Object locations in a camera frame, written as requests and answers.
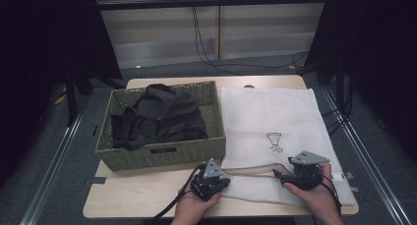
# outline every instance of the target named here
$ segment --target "hand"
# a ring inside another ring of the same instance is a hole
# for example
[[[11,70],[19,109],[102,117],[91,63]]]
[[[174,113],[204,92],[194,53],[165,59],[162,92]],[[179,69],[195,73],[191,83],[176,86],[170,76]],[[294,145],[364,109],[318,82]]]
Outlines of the hand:
[[[331,179],[331,166],[328,163],[319,164],[322,174],[328,179]],[[329,188],[333,189],[333,185],[326,179],[323,179],[323,183]],[[306,202],[306,205],[310,210],[324,223],[324,224],[343,224],[343,221],[338,214],[332,194],[322,185],[318,185],[316,188],[309,191],[302,191],[296,186],[285,183],[284,188],[288,189],[292,194],[301,198]]]
[[[191,192],[190,184],[185,189],[184,196],[177,202],[175,217],[171,225],[195,225],[202,219],[205,212],[218,203],[221,193],[215,194],[208,201],[204,201]]]

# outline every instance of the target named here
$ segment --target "white fabric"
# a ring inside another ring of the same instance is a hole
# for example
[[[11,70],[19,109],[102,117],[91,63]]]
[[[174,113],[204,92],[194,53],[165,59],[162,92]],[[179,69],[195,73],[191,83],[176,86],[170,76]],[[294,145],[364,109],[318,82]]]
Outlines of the white fabric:
[[[307,150],[330,160],[340,202],[353,204],[353,194],[346,179],[341,177],[340,163],[311,89],[224,87],[221,90],[221,113],[226,133],[226,155],[221,167],[225,172],[245,168],[251,171],[253,167],[276,163],[292,170],[288,157]],[[223,191],[226,197],[292,204],[301,202],[274,177],[226,177],[232,180]]]

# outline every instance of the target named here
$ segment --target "wooden table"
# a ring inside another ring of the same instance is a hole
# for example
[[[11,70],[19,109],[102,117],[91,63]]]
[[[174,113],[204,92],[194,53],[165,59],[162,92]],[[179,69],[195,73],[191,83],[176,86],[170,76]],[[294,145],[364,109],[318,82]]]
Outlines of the wooden table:
[[[215,81],[218,93],[223,86],[243,87],[247,84],[255,88],[295,88],[306,89],[299,76],[246,76],[246,77],[198,77],[167,79],[130,80],[127,88],[145,87],[149,84],[190,84]],[[178,190],[188,179],[192,170],[201,162],[183,165],[156,167],[112,172],[100,161],[95,177],[105,177],[104,184],[92,184],[84,207],[87,218],[151,218],[168,205]],[[343,214],[358,212],[353,206],[343,206]],[[164,217],[173,217],[175,207]],[[211,208],[206,217],[245,216],[296,216],[311,212],[301,205],[249,202],[223,197]]]

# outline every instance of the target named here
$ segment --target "black line drawing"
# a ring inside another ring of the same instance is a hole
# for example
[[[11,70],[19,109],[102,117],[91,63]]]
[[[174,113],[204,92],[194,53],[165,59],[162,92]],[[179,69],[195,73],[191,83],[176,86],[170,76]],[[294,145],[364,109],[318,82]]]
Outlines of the black line drawing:
[[[267,137],[270,140],[270,143],[272,144],[272,147],[270,147],[273,151],[282,152],[284,149],[279,147],[278,142],[281,138],[281,133],[268,133]]]

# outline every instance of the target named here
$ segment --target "wicker basket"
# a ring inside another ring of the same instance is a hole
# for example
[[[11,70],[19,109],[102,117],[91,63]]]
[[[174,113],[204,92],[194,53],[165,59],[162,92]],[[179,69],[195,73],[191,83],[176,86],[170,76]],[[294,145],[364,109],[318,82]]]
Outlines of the wicker basket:
[[[138,150],[128,151],[113,148],[110,115],[122,114],[128,106],[133,106],[145,88],[113,90],[108,102],[104,123],[95,148],[101,160],[112,171],[157,167],[189,162],[202,162],[210,158],[219,159],[225,154],[224,134],[215,82],[172,85],[185,90],[199,103],[206,122],[207,140],[179,141],[147,144]]]

